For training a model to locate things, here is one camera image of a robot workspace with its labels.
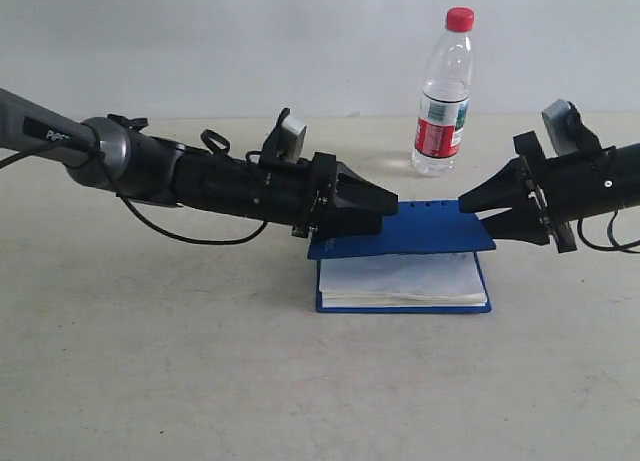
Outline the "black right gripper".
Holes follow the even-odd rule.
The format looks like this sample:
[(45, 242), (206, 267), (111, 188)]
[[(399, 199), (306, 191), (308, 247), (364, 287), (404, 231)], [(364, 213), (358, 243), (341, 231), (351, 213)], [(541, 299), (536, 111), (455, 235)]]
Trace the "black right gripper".
[(551, 160), (534, 131), (514, 137), (519, 158), (458, 198), (462, 213), (484, 214), (481, 222), (494, 240), (547, 245), (562, 253), (577, 250), (573, 230), (551, 195)]

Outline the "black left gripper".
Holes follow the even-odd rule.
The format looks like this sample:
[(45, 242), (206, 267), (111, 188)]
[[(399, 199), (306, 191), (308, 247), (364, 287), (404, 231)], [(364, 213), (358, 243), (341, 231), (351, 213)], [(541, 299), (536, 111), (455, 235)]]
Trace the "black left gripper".
[[(305, 168), (302, 204), (292, 235), (313, 241), (381, 232), (384, 216), (398, 211), (398, 195), (339, 162), (335, 155), (316, 152)], [(340, 209), (326, 216), (328, 196), (334, 184), (333, 204)]]

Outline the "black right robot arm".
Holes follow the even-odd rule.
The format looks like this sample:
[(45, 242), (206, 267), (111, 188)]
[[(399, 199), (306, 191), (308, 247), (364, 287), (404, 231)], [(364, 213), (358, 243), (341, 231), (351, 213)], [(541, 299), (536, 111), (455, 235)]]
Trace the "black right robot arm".
[(535, 132), (513, 138), (516, 156), (458, 198), (463, 213), (500, 212), (481, 220), (494, 240), (577, 249), (571, 223), (639, 205), (639, 145), (594, 143), (546, 157)]

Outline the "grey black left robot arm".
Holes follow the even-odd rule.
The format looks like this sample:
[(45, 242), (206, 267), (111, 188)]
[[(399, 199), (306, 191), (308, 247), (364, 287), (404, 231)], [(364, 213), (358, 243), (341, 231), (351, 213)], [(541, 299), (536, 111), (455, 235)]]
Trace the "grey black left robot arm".
[(260, 149), (241, 159), (227, 138), (204, 130), (201, 146), (148, 135), (144, 118), (116, 114), (75, 121), (8, 90), (1, 92), (1, 146), (15, 157), (63, 165), (83, 187), (129, 206), (185, 206), (288, 226), (296, 237), (377, 235), (399, 210), (397, 194), (335, 155), (302, 157), (304, 123), (283, 108)]

